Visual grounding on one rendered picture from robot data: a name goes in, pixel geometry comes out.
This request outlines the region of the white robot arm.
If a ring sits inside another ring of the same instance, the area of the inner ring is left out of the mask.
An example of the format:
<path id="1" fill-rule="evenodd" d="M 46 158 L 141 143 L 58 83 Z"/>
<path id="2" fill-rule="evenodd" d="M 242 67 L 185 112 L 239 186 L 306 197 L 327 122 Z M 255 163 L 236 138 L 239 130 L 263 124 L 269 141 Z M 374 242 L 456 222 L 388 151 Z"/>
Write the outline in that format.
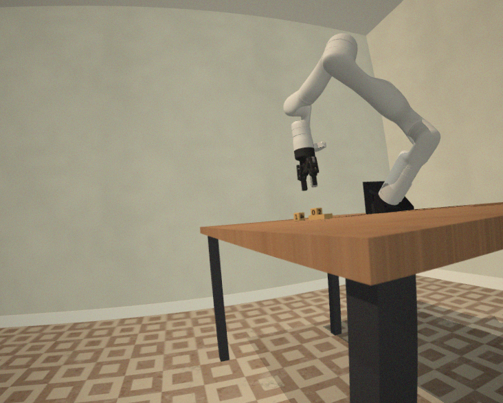
<path id="1" fill-rule="evenodd" d="M 440 133 L 411 108 L 405 96 L 391 82 L 367 75 L 356 64 L 356 57 L 356 40 L 349 34 L 336 34 L 326 44 L 319 63 L 301 88 L 285 100 L 284 112 L 288 116 L 301 117 L 291 125 L 293 149 L 313 147 L 318 152 L 326 148 L 325 142 L 313 144 L 311 105 L 322 94 L 331 77 L 336 78 L 382 116 L 396 123 L 413 144 L 410 152 L 400 152 L 379 191 L 384 202 L 397 205 L 409 191 L 422 165 L 436 150 Z"/>

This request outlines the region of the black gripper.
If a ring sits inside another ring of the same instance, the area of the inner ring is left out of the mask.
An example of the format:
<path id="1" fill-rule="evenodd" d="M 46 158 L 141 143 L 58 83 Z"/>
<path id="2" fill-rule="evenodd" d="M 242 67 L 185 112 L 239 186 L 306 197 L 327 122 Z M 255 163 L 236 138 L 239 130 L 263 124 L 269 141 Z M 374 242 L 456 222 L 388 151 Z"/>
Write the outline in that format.
<path id="1" fill-rule="evenodd" d="M 294 151 L 295 159 L 300 161 L 300 165 L 297 165 L 297 175 L 298 180 L 301 181 L 302 191 L 308 190 L 306 177 L 310 175 L 311 187 L 317 187 L 317 174 L 319 173 L 319 168 L 317 164 L 317 158 L 315 157 L 315 150 L 313 147 L 304 147 L 301 149 L 296 149 Z M 316 168 L 316 170 L 315 170 Z M 313 170 L 314 169 L 314 170 Z M 300 171 L 299 171 L 300 170 Z"/>

